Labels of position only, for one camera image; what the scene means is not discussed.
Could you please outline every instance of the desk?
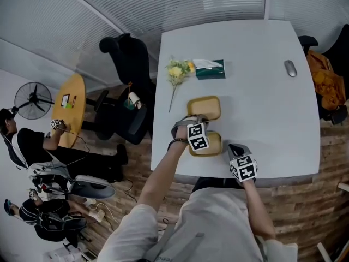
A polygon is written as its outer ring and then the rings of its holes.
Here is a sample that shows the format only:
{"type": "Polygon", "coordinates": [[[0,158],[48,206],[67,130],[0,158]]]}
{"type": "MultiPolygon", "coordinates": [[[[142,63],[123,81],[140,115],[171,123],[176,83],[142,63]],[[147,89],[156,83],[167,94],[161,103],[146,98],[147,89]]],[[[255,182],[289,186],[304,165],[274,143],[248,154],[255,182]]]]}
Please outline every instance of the desk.
{"type": "Polygon", "coordinates": [[[288,21],[238,20],[208,23],[163,33],[155,97],[152,170],[172,140],[171,128],[186,115],[186,104],[216,95],[222,115],[208,130],[220,133],[224,152],[217,157],[180,158],[177,174],[232,178],[226,145],[249,147],[258,178],[318,173],[320,125],[315,90],[302,47],[288,21]],[[176,59],[224,59],[226,79],[188,78],[174,95],[165,67],[176,59]],[[284,61],[298,75],[288,76],[284,61]]]}
{"type": "Polygon", "coordinates": [[[83,117],[86,108],[86,87],[83,78],[79,74],[71,76],[58,91],[55,104],[53,106],[52,119],[63,120],[65,124],[70,125],[71,133],[64,133],[59,142],[60,146],[71,148],[81,130],[83,117]],[[68,103],[73,104],[76,96],[74,107],[65,109],[61,106],[64,95],[69,94],[68,103]]]}

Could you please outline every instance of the electric fan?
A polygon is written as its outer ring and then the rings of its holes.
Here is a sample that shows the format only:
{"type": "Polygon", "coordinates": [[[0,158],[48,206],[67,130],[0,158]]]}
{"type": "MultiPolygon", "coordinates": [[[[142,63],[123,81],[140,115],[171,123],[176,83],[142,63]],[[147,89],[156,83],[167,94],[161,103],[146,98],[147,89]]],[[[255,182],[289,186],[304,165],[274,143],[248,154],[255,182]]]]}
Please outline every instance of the electric fan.
{"type": "Polygon", "coordinates": [[[15,96],[12,113],[28,120],[37,120],[49,111],[52,102],[51,93],[39,82],[29,82],[20,87],[15,96]]]}

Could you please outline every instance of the tissue box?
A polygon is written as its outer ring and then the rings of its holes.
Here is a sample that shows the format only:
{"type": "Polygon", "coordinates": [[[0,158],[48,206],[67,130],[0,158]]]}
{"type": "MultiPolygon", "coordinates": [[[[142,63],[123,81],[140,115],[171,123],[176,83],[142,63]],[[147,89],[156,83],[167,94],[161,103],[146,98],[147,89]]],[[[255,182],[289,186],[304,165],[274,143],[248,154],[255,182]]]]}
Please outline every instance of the tissue box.
{"type": "Polygon", "coordinates": [[[205,67],[205,64],[198,63],[194,60],[194,64],[196,66],[196,77],[199,80],[225,79],[224,61],[223,60],[211,60],[209,62],[212,65],[205,67]]]}

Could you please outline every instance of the hair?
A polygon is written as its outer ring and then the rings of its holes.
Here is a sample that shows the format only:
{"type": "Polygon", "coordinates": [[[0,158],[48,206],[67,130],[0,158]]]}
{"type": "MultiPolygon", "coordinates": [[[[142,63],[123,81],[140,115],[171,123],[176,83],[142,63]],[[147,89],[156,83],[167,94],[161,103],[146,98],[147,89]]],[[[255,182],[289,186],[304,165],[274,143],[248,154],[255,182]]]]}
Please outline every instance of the hair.
{"type": "Polygon", "coordinates": [[[7,109],[0,110],[0,132],[3,135],[8,134],[8,129],[6,127],[6,120],[13,119],[13,114],[7,109]]]}
{"type": "Polygon", "coordinates": [[[4,203],[4,209],[5,209],[5,212],[6,212],[9,216],[14,216],[14,215],[15,215],[15,211],[14,211],[13,209],[10,208],[7,199],[5,200],[5,203],[4,203]]]}

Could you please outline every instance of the yellow flower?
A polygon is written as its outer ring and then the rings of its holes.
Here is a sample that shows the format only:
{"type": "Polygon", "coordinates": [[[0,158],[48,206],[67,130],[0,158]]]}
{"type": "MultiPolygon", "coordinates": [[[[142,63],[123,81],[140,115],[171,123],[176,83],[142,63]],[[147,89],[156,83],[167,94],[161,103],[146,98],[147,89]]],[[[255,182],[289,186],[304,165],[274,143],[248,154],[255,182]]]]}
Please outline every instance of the yellow flower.
{"type": "Polygon", "coordinates": [[[171,68],[170,70],[169,70],[169,74],[171,75],[171,76],[174,76],[174,77],[179,77],[179,76],[181,76],[181,74],[182,74],[182,69],[180,69],[180,67],[173,67],[173,68],[171,68]]]}
{"type": "Polygon", "coordinates": [[[195,72],[195,66],[194,66],[194,64],[191,63],[191,62],[188,62],[188,66],[189,66],[190,72],[191,72],[191,73],[194,73],[194,72],[195,72]]]}

